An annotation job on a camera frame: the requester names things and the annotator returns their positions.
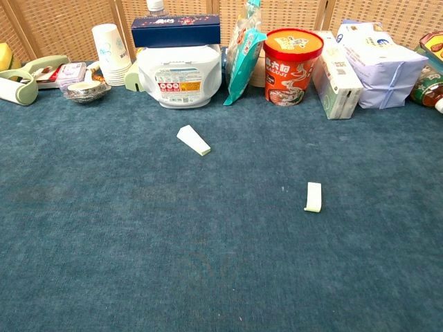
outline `red noodle cup lid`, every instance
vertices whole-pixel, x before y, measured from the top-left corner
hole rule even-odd
[[[285,28],[267,34],[263,49],[276,59],[303,62],[315,59],[323,49],[323,39],[306,30]]]

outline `teal carpet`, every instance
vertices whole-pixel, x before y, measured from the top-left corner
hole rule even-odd
[[[0,331],[443,331],[443,115],[262,94],[0,101]]]

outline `lavender packaged box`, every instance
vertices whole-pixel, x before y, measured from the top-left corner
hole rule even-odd
[[[220,44],[219,15],[139,17],[131,30],[135,47]]]

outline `woven rattan screen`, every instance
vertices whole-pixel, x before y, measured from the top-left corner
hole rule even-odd
[[[134,40],[131,34],[131,25],[136,17],[147,15],[146,0],[117,0],[121,2],[121,9],[124,12],[125,30],[128,47],[135,49]],[[210,13],[210,6],[206,0],[166,0],[164,1],[165,9],[171,15],[187,15],[187,14],[206,14]]]
[[[443,0],[336,0],[329,29],[336,34],[342,19],[379,21],[395,42],[414,48],[443,28],[442,13]]]
[[[0,43],[8,43],[11,50],[14,52],[15,56],[17,56],[20,61],[27,62],[30,60],[29,54],[26,52],[26,49],[21,44],[19,37],[15,29],[13,28],[12,23],[10,22],[8,16],[6,15],[5,9],[3,5],[0,3]]]
[[[242,0],[219,1],[223,45],[229,44],[243,3]],[[262,31],[267,33],[277,28],[315,29],[318,15],[323,14],[322,3],[321,0],[262,0]]]
[[[108,0],[14,2],[40,55],[65,54],[73,61],[96,59],[92,27],[103,23],[118,24]]]

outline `teal snack bag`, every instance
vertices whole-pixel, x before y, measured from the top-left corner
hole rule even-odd
[[[227,50],[226,81],[232,105],[244,92],[257,64],[266,34],[260,32],[260,0],[248,0],[230,39]]]

